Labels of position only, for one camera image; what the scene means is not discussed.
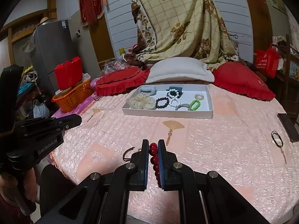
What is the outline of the cream dotted scrunchie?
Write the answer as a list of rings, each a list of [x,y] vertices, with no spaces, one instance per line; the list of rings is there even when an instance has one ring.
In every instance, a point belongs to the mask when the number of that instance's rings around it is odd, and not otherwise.
[[[154,110],[156,108],[156,100],[146,93],[139,93],[127,99],[127,103],[131,109]]]

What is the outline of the dark blue hair claw clip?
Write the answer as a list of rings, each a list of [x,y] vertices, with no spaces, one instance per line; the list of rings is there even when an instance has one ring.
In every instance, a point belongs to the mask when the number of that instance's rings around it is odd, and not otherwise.
[[[167,89],[167,97],[169,98],[180,98],[182,95],[182,87],[170,86]]]

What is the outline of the grey fluffy hair scrunchie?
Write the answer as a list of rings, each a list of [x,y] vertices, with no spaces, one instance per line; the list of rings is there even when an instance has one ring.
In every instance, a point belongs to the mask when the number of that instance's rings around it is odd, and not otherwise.
[[[140,86],[138,88],[138,93],[144,93],[150,96],[155,95],[157,92],[156,87],[152,85]]]

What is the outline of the brown metal hook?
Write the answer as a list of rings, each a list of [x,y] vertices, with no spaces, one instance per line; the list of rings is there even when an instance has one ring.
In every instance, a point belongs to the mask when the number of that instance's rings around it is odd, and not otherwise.
[[[135,147],[127,149],[122,155],[123,161],[136,163],[140,159],[140,151],[141,148],[136,149]]]

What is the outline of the orange plastic basket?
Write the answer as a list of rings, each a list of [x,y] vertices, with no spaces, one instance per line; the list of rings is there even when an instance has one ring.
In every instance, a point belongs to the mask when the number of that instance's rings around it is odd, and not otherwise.
[[[70,88],[63,96],[53,96],[51,101],[56,103],[63,113],[67,113],[75,109],[92,93],[91,79],[88,79],[74,88]]]

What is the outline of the red box in basket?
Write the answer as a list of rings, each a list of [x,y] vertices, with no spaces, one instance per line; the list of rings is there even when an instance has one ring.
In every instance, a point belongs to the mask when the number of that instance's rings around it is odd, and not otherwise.
[[[83,78],[82,59],[74,57],[72,61],[59,64],[55,70],[59,90],[66,90],[76,85]]]

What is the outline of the red frilled cushion left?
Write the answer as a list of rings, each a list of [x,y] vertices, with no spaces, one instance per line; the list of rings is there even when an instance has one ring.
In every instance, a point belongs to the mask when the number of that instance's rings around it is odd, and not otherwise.
[[[138,67],[128,67],[109,73],[101,77],[95,85],[98,96],[111,96],[136,88],[144,84],[149,76],[150,69],[142,70]]]

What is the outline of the white shallow cardboard tray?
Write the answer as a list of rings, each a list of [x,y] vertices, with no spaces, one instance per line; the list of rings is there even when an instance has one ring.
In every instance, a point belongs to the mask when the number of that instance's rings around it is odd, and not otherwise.
[[[151,96],[156,100],[154,110],[131,109],[126,102],[122,107],[125,115],[153,116],[169,118],[212,119],[213,106],[208,86],[204,84],[154,84],[156,94]],[[167,97],[170,86],[182,87],[180,98]],[[135,91],[131,97],[138,95]]]

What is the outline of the clear plastic bag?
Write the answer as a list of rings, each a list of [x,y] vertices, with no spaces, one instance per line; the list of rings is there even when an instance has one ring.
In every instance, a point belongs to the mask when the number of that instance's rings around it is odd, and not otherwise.
[[[103,69],[101,70],[101,75],[107,75],[115,71],[123,70],[131,67],[125,60],[124,54],[120,55],[119,58],[115,60],[109,60],[104,64]]]

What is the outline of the grey refrigerator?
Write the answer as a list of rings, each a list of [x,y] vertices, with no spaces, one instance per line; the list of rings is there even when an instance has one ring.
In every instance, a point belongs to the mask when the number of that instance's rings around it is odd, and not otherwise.
[[[50,19],[34,31],[35,48],[30,52],[33,68],[40,78],[40,85],[55,95],[58,84],[55,68],[76,56],[67,20]]]

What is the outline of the white pillow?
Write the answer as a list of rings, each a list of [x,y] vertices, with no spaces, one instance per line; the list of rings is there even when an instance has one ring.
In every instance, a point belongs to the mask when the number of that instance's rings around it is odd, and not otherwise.
[[[195,80],[214,82],[207,64],[190,57],[173,57],[155,63],[150,68],[146,84]]]

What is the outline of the red cushion right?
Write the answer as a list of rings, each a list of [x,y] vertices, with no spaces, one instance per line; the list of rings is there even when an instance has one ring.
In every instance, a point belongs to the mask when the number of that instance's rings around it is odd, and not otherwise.
[[[275,94],[263,80],[239,62],[226,62],[212,71],[214,85],[235,94],[260,101],[271,101]]]

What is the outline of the red hanging decoration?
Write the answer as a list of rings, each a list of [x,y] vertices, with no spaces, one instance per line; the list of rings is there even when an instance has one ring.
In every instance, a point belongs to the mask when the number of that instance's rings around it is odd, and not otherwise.
[[[81,23],[91,28],[97,26],[98,19],[104,14],[107,0],[78,0],[80,7]]]

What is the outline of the wooden chair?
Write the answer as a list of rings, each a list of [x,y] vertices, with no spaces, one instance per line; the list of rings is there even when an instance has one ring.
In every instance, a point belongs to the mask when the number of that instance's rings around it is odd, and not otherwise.
[[[280,84],[277,89],[276,99],[284,108],[292,123],[298,118],[298,80],[290,76],[291,61],[298,65],[298,57],[291,53],[290,37],[286,34],[284,45],[275,45],[283,59],[283,67],[276,73]]]

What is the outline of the red shopping bag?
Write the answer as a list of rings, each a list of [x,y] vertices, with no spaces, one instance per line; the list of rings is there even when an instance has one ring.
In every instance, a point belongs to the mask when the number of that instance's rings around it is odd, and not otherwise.
[[[266,51],[256,50],[255,68],[264,76],[274,78],[279,64],[279,54],[270,44]]]

